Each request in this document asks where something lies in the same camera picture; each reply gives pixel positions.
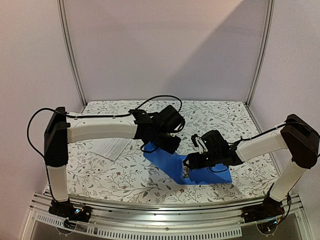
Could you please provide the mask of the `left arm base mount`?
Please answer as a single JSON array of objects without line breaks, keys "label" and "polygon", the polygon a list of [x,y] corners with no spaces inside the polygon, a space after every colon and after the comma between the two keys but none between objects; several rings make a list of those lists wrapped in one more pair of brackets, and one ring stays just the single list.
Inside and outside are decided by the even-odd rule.
[{"label": "left arm base mount", "polygon": [[64,202],[51,201],[48,212],[52,215],[64,218],[63,227],[74,230],[77,222],[88,223],[92,215],[93,208],[81,203],[74,205],[69,200]]}]

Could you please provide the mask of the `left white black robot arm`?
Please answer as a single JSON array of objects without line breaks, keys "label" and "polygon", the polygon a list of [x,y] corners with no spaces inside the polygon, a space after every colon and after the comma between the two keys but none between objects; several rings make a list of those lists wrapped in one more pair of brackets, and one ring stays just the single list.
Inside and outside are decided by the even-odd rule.
[{"label": "left white black robot arm", "polygon": [[160,112],[147,113],[131,109],[123,115],[68,115],[64,107],[53,111],[44,132],[44,162],[54,201],[69,200],[67,188],[68,145],[84,140],[124,138],[152,143],[169,154],[178,149],[176,136],[185,126],[185,119],[172,106]]}]

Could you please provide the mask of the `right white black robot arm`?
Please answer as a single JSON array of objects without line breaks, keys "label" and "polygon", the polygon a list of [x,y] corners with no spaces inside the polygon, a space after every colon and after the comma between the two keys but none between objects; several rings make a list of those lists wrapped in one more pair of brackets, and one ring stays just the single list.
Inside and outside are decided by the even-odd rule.
[{"label": "right white black robot arm", "polygon": [[183,161],[183,166],[189,170],[217,164],[238,166],[264,154],[288,150],[291,160],[263,200],[270,208],[281,204],[303,174],[316,165],[319,157],[319,133],[295,114],[288,115],[274,128],[233,143],[228,143],[217,130],[201,137],[194,135],[191,139],[199,151],[188,154]]}]

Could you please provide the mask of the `blue folder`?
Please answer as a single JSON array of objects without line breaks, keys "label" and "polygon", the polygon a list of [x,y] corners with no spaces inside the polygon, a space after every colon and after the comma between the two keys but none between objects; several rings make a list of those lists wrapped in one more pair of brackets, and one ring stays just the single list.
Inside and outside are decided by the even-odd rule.
[{"label": "blue folder", "polygon": [[[148,143],[146,150],[152,150],[155,146]],[[231,184],[232,177],[230,169],[223,164],[214,167],[200,168],[189,171],[189,178],[182,176],[182,161],[185,155],[177,153],[170,154],[160,148],[152,153],[143,153],[144,157],[154,164],[157,168],[166,173],[175,183],[179,185],[212,185],[212,184]]]}]

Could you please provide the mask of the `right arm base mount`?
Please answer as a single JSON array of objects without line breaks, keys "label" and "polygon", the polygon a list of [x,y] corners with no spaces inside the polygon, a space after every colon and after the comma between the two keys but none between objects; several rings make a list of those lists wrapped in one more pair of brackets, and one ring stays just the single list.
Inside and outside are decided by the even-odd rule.
[{"label": "right arm base mount", "polygon": [[241,209],[240,217],[243,218],[245,223],[256,223],[258,231],[265,235],[273,235],[280,225],[289,215],[291,210],[291,196],[286,196],[286,203],[288,206],[285,211],[282,202],[277,202],[266,196],[262,203],[246,206]]}]

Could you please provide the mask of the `chrome lever arch clip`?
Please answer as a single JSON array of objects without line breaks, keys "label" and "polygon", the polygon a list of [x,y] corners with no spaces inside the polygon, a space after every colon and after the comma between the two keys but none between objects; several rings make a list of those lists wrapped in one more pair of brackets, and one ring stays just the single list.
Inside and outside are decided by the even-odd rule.
[{"label": "chrome lever arch clip", "polygon": [[190,177],[190,169],[185,165],[185,160],[182,161],[182,177],[188,179]]}]

